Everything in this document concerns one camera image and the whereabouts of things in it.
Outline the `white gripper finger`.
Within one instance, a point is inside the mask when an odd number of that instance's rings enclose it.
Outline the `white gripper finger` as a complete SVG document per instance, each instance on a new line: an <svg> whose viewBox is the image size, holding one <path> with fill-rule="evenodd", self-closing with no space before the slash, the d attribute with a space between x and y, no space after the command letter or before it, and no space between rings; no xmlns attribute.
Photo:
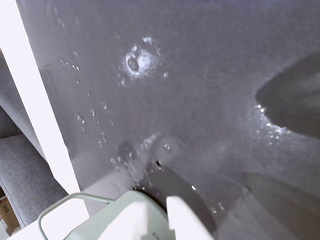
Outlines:
<svg viewBox="0 0 320 240"><path fill-rule="evenodd" d="M176 240L214 240L203 222L179 196L166 198L168 226Z"/></svg>

